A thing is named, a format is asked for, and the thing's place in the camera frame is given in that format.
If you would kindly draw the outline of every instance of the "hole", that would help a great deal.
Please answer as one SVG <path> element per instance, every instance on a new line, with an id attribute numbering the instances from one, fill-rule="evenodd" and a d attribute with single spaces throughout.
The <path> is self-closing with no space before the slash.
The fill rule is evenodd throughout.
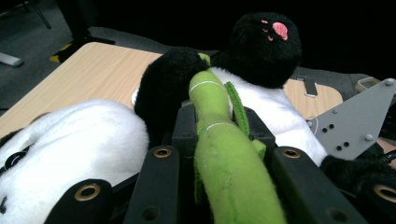
<path id="1" fill-rule="evenodd" d="M 7 201 L 7 197 L 4 197 L 3 201 L 1 201 L 1 204 L 0 204 L 0 213 L 1 214 L 4 214 L 7 211 L 6 201 Z"/>
<path id="2" fill-rule="evenodd" d="M 300 152 L 293 150 L 293 149 L 283 150 L 283 155 L 285 155 L 286 157 L 292 158 L 292 159 L 297 159 L 297 158 L 300 158 L 300 156 L 301 156 Z"/>
<path id="3" fill-rule="evenodd" d="M 157 158 L 165 158 L 168 157 L 169 155 L 171 155 L 171 150 L 167 149 L 167 148 L 160 148 L 155 150 L 154 152 L 154 156 Z"/>
<path id="4" fill-rule="evenodd" d="M 142 218 L 145 219 L 146 221 L 152 221 L 155 220 L 160 212 L 158 211 L 157 208 L 155 207 L 150 207 L 146 208 L 143 213 L 142 213 Z"/>
<path id="5" fill-rule="evenodd" d="M 183 137 L 190 137 L 190 133 L 183 133 L 181 136 L 183 136 Z"/>
<path id="6" fill-rule="evenodd" d="M 384 186 L 384 185 L 375 185 L 374 192 L 381 198 L 396 203 L 396 189 Z"/>
<path id="7" fill-rule="evenodd" d="M 79 202 L 89 201 L 95 198 L 100 192 L 100 186 L 93 183 L 89 185 L 84 185 L 78 189 L 75 194 L 75 199 Z"/>
<path id="8" fill-rule="evenodd" d="M 84 197 L 88 197 L 88 196 L 90 196 L 90 195 L 92 195 L 92 194 L 94 194 L 94 193 L 95 193 L 95 189 L 93 189 L 93 188 L 87 188 L 87 189 L 84 189 L 84 190 L 81 192 L 81 195 L 84 196 Z"/>
<path id="9" fill-rule="evenodd" d="M 347 222 L 347 215 L 338 208 L 328 208 L 326 209 L 327 215 L 329 215 L 333 220 L 338 222 Z"/>

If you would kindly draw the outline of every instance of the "white fur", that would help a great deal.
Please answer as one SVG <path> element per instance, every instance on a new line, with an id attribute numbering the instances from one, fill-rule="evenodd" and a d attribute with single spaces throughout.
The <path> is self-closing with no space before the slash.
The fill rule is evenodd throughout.
<path id="1" fill-rule="evenodd" d="M 126 105 L 89 100 L 33 122 L 0 148 L 0 165 L 30 147 L 0 176 L 0 223 L 41 224 L 73 185 L 88 178 L 112 186 L 137 174 L 148 149 L 144 121 Z"/>
<path id="2" fill-rule="evenodd" d="M 134 106 L 134 103 L 136 102 L 136 97 L 137 97 L 137 94 L 139 93 L 139 88 L 140 88 L 140 85 L 138 85 L 136 90 L 134 90 L 134 92 L 132 93 L 132 97 L 131 97 L 132 106 Z"/>
<path id="3" fill-rule="evenodd" d="M 309 129 L 305 119 L 291 104 L 281 89 L 267 89 L 244 81 L 226 70 L 213 67 L 213 73 L 223 82 L 232 82 L 242 104 L 253 109 L 276 138 L 279 147 L 296 147 L 304 151 L 319 166 L 327 156 L 323 145 Z"/>

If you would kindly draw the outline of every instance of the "table surface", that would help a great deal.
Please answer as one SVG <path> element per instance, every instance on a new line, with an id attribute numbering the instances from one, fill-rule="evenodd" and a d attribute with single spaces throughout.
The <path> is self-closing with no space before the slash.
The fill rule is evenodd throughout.
<path id="1" fill-rule="evenodd" d="M 132 107 L 131 96 L 146 67 L 161 54 L 102 43 L 88 43 L 0 117 L 0 136 L 26 127 L 37 116 L 102 98 Z M 285 93 L 305 118 L 343 102 L 333 88 L 317 85 L 318 96 L 304 95 L 304 83 L 290 79 Z"/>

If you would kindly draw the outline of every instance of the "green stuffed toy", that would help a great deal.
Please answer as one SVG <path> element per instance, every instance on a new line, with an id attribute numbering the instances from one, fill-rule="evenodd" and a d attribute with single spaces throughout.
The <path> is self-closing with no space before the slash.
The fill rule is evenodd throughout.
<path id="1" fill-rule="evenodd" d="M 209 62 L 206 55 L 201 57 Z M 244 110 L 233 85 L 224 86 L 209 68 L 192 78 L 190 99 L 198 117 L 196 201 L 200 202 L 205 189 L 217 224 L 286 223 L 262 161 L 265 145 L 248 138 Z M 232 120 L 230 99 L 239 127 Z"/>

